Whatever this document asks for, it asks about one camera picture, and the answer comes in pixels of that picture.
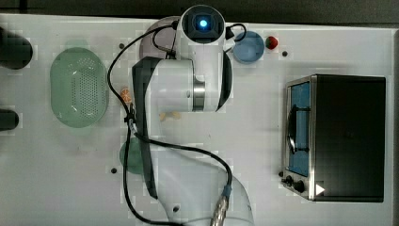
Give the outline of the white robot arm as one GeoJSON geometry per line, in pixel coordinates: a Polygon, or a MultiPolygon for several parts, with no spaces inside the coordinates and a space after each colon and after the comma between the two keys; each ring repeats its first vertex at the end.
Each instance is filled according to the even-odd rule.
{"type": "Polygon", "coordinates": [[[216,112],[229,99],[226,31],[219,11],[191,7],[176,27],[176,56],[145,56],[132,69],[145,184],[176,226],[254,226],[242,184],[223,167],[165,146],[161,131],[163,113],[216,112]]]}

